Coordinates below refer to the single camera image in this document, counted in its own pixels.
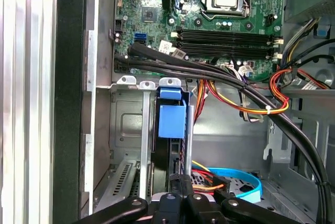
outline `blue sata port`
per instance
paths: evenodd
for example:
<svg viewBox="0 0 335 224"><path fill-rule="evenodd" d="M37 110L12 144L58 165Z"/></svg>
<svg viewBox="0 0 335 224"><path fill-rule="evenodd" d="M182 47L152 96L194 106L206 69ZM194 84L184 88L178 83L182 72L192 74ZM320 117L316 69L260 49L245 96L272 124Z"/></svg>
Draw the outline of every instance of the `blue sata port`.
<svg viewBox="0 0 335 224"><path fill-rule="evenodd" d="M134 33L134 42L138 42L140 44L147 43L147 33Z"/></svg>

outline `screw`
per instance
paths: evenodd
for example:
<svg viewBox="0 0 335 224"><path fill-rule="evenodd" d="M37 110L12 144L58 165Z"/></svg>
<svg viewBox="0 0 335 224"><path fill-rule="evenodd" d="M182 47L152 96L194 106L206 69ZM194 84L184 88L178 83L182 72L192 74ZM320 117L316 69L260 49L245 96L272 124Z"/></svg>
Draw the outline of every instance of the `screw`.
<svg viewBox="0 0 335 224"><path fill-rule="evenodd" d="M236 200L234 200L234 199L230 199L230 200L228 201L228 203L229 203L230 205L234 206L234 207L236 207L236 206L239 205L238 202L237 202Z"/></svg>
<svg viewBox="0 0 335 224"><path fill-rule="evenodd" d="M169 24L170 24L170 25L173 25L173 24L174 24L174 19L173 19L173 18L170 18L170 19L169 19Z"/></svg>
<svg viewBox="0 0 335 224"><path fill-rule="evenodd" d="M142 203L138 200L134 200L132 203L131 203L133 206L139 206L141 205Z"/></svg>
<svg viewBox="0 0 335 224"><path fill-rule="evenodd" d="M198 200L199 200L199 199L201 199L201 195L200 195L200 194L194 194L194 195L193 195L193 198L195 198L195 199L198 199Z"/></svg>
<svg viewBox="0 0 335 224"><path fill-rule="evenodd" d="M168 195L166 198L167 199L175 199L176 197L174 197L173 195Z"/></svg>

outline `black cable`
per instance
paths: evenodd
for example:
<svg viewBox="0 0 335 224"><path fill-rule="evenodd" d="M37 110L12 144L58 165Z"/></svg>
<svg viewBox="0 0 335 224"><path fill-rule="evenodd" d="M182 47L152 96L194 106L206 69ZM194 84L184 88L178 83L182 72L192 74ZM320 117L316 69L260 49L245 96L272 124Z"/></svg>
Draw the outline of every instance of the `black cable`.
<svg viewBox="0 0 335 224"><path fill-rule="evenodd" d="M180 66L172 66L167 64L162 64L160 67L152 67L149 66L148 63L146 65L133 65L132 67L137 69L143 69L152 72L163 73L169 76L176 76L182 78L195 78L195 79L206 79L206 80L214 80L217 82L223 82L238 89L243 89L243 92L251 98L256 104L258 104L261 108L269 105L275 108L275 105L271 103L265 96L260 94L256 89L251 86L245 85L243 82L233 79L228 75L224 75L221 73L213 73L212 71L200 71L192 68L188 68L188 73L185 69L182 72L171 71L172 68L180 68ZM301 153L306 158L307 163L311 167L316 181L320 183L328 182L327 173L325 167L323 166L322 159L320 158L316 148L310 142L310 140L301 132L299 128L293 124L289 118L287 118L284 114L276 114L269 115L269 117L277 124L281 130L291 139L291 141L295 144L295 146L301 151ZM321 221L322 223L332 223L332 204L331 204L331 195L330 195L330 187L328 185L319 185L319 207L321 213Z"/></svg>
<svg viewBox="0 0 335 224"><path fill-rule="evenodd" d="M289 61L288 63L286 63L281 69L287 69L289 67L291 67L294 63L296 63L297 61L299 61L301 58L305 57L306 55L310 54L312 51L325 46L327 44L330 43L334 43L335 42L335 38L329 39L329 40L325 40L322 41L316 45L313 45L312 47L308 48L307 50L305 50L304 52L300 53L299 55L297 55L296 57L294 57L294 59L292 59L291 61Z"/></svg>
<svg viewBox="0 0 335 224"><path fill-rule="evenodd" d="M311 62L311 61L318 61L319 59L327 59L328 63L333 63L334 62L334 57L332 55L315 55L311 58L303 60L301 63L296 64L298 68L304 66L305 64Z"/></svg>

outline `white sticker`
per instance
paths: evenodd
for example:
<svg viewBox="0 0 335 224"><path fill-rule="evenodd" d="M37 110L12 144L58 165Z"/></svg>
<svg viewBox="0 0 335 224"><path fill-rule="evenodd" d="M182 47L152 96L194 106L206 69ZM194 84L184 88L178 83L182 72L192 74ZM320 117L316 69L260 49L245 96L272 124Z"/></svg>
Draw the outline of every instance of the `white sticker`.
<svg viewBox="0 0 335 224"><path fill-rule="evenodd" d="M249 65L244 65L239 67L239 73L243 76L249 76L250 73L253 73L253 69L252 67L250 67Z"/></svg>
<svg viewBox="0 0 335 224"><path fill-rule="evenodd" d="M167 41L162 40L161 44L159 45L158 51L169 55L171 47L172 47L171 42L167 42Z"/></svg>
<svg viewBox="0 0 335 224"><path fill-rule="evenodd" d="M172 53L172 56L175 58L180 58L183 59L184 56L186 56L186 53L180 49L175 49L174 52Z"/></svg>
<svg viewBox="0 0 335 224"><path fill-rule="evenodd" d="M194 96L195 98L198 98L198 88L197 88L197 86L195 86L193 88L193 90L191 90L191 96Z"/></svg>
<svg viewBox="0 0 335 224"><path fill-rule="evenodd" d="M313 82L309 81L302 89L317 89L318 86Z"/></svg>

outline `black ram slot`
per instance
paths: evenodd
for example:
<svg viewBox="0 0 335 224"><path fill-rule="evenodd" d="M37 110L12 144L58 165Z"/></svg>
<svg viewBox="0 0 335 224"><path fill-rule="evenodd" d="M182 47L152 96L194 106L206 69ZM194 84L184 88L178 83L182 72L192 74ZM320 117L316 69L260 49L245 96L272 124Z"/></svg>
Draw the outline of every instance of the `black ram slot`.
<svg viewBox="0 0 335 224"><path fill-rule="evenodd" d="M177 27L177 41L196 43L228 43L267 46L273 43L273 37L251 33L190 30Z"/></svg>
<svg viewBox="0 0 335 224"><path fill-rule="evenodd" d="M211 57L229 54L236 58L264 59L273 55L273 49L244 48L208 44L178 43L177 48L187 53L189 57Z"/></svg>

